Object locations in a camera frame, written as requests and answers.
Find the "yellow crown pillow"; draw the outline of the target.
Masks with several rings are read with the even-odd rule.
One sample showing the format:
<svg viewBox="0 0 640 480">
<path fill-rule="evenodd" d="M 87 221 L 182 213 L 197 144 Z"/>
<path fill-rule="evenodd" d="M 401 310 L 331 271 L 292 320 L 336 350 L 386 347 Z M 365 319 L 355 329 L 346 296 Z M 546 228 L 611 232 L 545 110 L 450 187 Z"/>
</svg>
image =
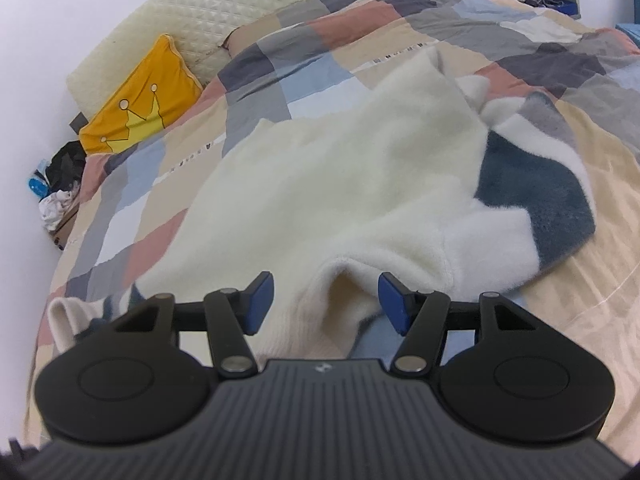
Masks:
<svg viewBox="0 0 640 480">
<path fill-rule="evenodd" d="M 80 129 L 88 155 L 117 154 L 172 125 L 198 102 L 203 87 L 166 34 L 101 109 Z"/>
</svg>

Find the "white crumpled cloth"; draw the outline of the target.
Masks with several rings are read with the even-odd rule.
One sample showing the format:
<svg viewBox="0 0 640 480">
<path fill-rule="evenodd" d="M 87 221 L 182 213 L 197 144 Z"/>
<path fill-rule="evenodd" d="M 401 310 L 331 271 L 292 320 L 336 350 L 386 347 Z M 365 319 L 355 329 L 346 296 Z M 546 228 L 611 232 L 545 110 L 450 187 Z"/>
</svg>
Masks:
<svg viewBox="0 0 640 480">
<path fill-rule="evenodd" d="M 75 186 L 71 190 L 58 190 L 40 200 L 38 204 L 40 219 L 43 227 L 48 232 L 56 230 L 64 216 L 76 203 L 79 188 Z"/>
</svg>

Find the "blue tray with clutter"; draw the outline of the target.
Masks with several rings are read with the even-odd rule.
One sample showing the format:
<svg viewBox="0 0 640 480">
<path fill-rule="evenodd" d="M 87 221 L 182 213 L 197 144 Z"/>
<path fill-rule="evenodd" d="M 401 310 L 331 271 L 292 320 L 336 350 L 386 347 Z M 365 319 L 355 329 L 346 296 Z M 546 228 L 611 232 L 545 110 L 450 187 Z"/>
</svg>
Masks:
<svg viewBox="0 0 640 480">
<path fill-rule="evenodd" d="M 578 4 L 570 0 L 527 0 L 526 3 L 534 8 L 546 8 L 558 11 L 562 14 L 570 16 L 571 18 L 579 18 L 580 13 Z"/>
</svg>

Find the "cream striped fleece sweater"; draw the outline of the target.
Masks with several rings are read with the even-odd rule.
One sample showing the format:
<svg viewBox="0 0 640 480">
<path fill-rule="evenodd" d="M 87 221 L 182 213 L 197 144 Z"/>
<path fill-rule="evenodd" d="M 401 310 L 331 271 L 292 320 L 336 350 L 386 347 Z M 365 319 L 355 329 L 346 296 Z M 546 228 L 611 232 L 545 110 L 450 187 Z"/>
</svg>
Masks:
<svg viewBox="0 0 640 480">
<path fill-rule="evenodd" d="M 198 301 L 268 271 L 274 299 L 250 337 L 256 359 L 341 359 L 380 310 L 384 272 L 462 301 L 536 278 L 593 236 L 596 206 L 548 96 L 493 99 L 489 87 L 446 75 L 431 48 L 350 110 L 262 120 L 126 292 L 50 303 L 55 347 L 159 292 Z"/>
</svg>

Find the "black clothing pile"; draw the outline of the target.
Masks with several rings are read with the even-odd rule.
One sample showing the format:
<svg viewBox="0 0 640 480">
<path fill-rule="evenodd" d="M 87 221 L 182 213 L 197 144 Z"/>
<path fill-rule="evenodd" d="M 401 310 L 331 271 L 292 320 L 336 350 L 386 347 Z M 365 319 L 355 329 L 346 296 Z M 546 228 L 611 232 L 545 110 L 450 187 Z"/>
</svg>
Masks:
<svg viewBox="0 0 640 480">
<path fill-rule="evenodd" d="M 46 178 L 51 193 L 71 191 L 80 184 L 86 166 L 86 152 L 79 141 L 67 142 L 51 158 Z"/>
</svg>

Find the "cardboard box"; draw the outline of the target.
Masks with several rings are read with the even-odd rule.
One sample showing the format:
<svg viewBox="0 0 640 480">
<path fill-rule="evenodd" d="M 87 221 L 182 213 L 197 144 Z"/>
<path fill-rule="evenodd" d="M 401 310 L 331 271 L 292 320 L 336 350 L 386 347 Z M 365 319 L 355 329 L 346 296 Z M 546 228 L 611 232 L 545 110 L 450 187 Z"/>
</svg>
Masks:
<svg viewBox="0 0 640 480">
<path fill-rule="evenodd" d="M 63 250 L 65 248 L 67 240 L 70 237 L 70 233 L 73 231 L 78 210 L 79 202 L 78 200 L 75 200 L 72 203 L 72 206 L 70 206 L 70 209 L 64 212 L 62 219 L 58 222 L 55 229 L 49 233 L 54 246 L 59 250 Z"/>
</svg>

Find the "blue packet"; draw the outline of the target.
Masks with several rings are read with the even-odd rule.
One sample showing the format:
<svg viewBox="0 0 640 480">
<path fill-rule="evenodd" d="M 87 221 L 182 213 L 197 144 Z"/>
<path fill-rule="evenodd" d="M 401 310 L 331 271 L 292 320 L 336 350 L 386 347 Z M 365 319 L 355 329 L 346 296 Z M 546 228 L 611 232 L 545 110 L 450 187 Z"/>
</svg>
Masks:
<svg viewBox="0 0 640 480">
<path fill-rule="evenodd" d="M 50 184 L 47 178 L 48 167 L 47 159 L 41 159 L 28 179 L 28 187 L 38 197 L 38 200 L 43 200 L 50 194 Z"/>
</svg>

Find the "patchwork quilt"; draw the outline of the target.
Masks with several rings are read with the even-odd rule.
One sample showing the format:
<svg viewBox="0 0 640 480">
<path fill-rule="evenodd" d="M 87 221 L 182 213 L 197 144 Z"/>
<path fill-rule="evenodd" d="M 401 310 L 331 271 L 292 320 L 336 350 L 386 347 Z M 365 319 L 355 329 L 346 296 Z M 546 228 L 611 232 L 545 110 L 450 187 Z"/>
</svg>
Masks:
<svg viewBox="0 0 640 480">
<path fill-rule="evenodd" d="M 141 298 L 274 277 L 259 361 L 380 356 L 384 272 L 517 292 L 610 368 L 639 457 L 639 50 L 509 0 L 307 0 L 166 129 L 88 158 L 35 368 Z"/>
</svg>

